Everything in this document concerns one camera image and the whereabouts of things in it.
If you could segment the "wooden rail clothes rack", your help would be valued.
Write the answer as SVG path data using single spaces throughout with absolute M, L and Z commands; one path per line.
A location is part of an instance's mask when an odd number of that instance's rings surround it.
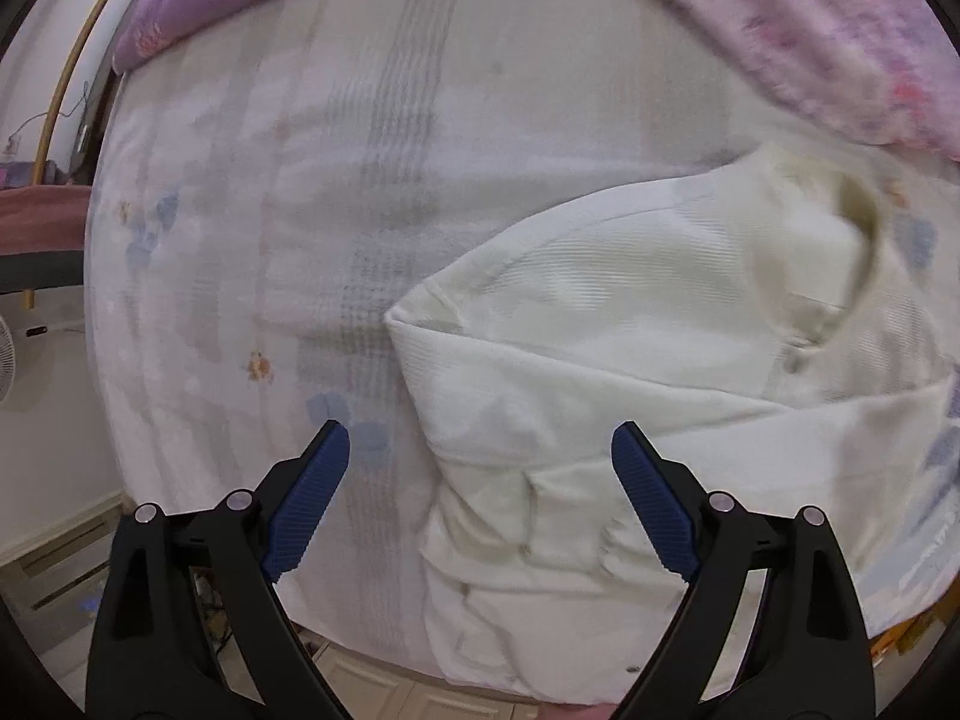
M 43 183 L 44 169 L 46 169 L 47 156 L 49 156 L 50 145 L 52 145 L 55 126 L 57 122 L 64 117 L 62 104 L 64 104 L 65 96 L 67 96 L 71 78 L 73 78 L 73 73 L 75 73 L 76 66 L 82 58 L 83 50 L 85 50 L 94 28 L 98 26 L 99 18 L 103 16 L 103 11 L 107 5 L 109 5 L 109 2 L 110 0 L 94 0 L 93 7 L 89 9 L 88 15 L 86 15 L 85 21 L 82 23 L 82 29 L 78 32 L 78 36 L 75 37 L 75 41 L 73 41 L 68 51 L 64 68 L 60 71 L 59 80 L 57 80 L 57 83 L 55 83 L 53 87 L 52 98 L 50 98 L 46 114 L 44 114 L 43 130 L 41 130 L 41 135 L 39 135 L 39 140 L 37 140 L 34 166 L 32 166 L 31 172 L 32 185 L 41 185 Z

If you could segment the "red and black hanging towel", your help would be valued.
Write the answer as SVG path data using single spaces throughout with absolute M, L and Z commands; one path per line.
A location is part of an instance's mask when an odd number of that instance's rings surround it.
M 0 293 L 82 284 L 89 199 L 84 185 L 3 190 Z

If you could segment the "white standing fan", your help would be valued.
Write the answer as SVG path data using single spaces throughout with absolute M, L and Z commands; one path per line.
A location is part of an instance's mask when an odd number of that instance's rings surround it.
M 16 380 L 16 349 L 8 323 L 0 319 L 0 403 L 10 396 Z

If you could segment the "purple floral quilt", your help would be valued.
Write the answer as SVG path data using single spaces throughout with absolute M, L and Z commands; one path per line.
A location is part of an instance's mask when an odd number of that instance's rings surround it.
M 143 65 L 262 0 L 135 0 L 112 65 Z M 866 145 L 958 156 L 958 52 L 928 0 L 664 0 L 768 98 Z

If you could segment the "white snap-button jacket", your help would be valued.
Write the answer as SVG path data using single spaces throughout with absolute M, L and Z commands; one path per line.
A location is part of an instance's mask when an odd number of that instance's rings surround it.
M 530 216 L 387 328 L 441 481 L 420 550 L 446 678 L 620 699 L 683 582 L 610 461 L 634 422 L 748 509 L 827 512 L 880 634 L 958 569 L 958 174 L 766 145 Z

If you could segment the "dark top white cabinet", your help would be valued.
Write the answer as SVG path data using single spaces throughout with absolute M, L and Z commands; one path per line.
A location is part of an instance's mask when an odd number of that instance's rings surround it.
M 82 125 L 76 133 L 75 149 L 71 156 L 70 179 L 75 184 L 93 184 L 107 122 L 116 102 L 119 86 L 121 77 L 112 68 L 99 71 L 96 76 L 93 94 L 89 98 Z

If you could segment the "floral patterned bed sheet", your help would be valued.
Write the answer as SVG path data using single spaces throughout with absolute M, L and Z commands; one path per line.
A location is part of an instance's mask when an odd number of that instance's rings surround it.
M 343 422 L 350 468 L 283 603 L 446 678 L 420 550 L 441 473 L 387 312 L 530 216 L 766 145 L 958 174 L 775 103 L 664 0 L 265 0 L 182 39 L 127 73 L 89 212 L 128 492 L 200 509 Z

